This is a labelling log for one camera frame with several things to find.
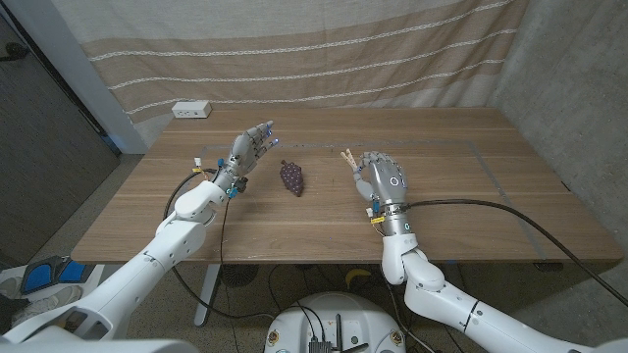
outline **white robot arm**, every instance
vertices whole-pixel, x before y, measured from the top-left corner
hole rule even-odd
[[[77,302],[25,321],[7,332],[4,340],[24,343],[124,338],[131,313],[169,269],[201,247],[205,228],[215,218],[214,209],[245,189],[244,176],[277,144],[277,139],[264,144],[272,124],[261,124],[238,136],[228,161],[213,179],[202,181],[182,195],[175,211],[157,228],[155,238],[94,291]]]
[[[348,150],[342,156],[353,168],[358,192],[372,202],[372,208],[367,210],[371,222],[383,225],[384,276],[391,284],[407,281],[404,302],[410,310],[458,329],[489,352],[593,351],[591,347],[552,338],[529,328],[445,281],[443,272],[419,250],[416,235],[408,223],[403,209],[407,188],[403,168],[389,155],[379,152],[363,154],[359,164],[352,160]],[[360,174],[366,168],[371,183]]]

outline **wooden table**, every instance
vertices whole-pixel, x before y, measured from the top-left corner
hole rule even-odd
[[[545,227],[583,260],[612,262],[623,253],[517,130],[495,109],[328,109],[214,111],[205,120],[173,120],[83,239],[73,259],[122,263],[142,249],[164,205],[190,173],[193,157],[215,166],[234,138],[274,120],[280,145],[232,200],[226,263],[377,263],[382,239],[365,213],[347,147],[391,154],[405,167],[406,200],[476,198],[510,205]],[[303,169],[297,198],[279,177],[281,161]],[[218,263],[222,215],[189,261]],[[435,261],[562,261],[541,234],[504,211],[433,206],[409,211],[420,247]]]

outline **striped curtain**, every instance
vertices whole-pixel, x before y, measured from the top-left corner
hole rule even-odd
[[[214,109],[484,106],[527,0],[53,0],[137,124]]]

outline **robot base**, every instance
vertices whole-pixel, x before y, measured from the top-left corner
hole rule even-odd
[[[312,309],[321,319],[325,330],[323,343],[321,324],[316,316],[305,309],[312,322],[310,327],[303,310],[294,303],[281,312],[268,329],[264,352],[266,353],[297,353],[297,352],[405,352],[405,341],[396,321],[382,308],[372,302],[343,292],[317,293],[299,300],[303,307]],[[313,334],[318,338],[312,344]]]

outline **white power strip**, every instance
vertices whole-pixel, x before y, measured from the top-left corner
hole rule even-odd
[[[173,107],[175,118],[207,118],[211,111],[209,101],[177,102]]]

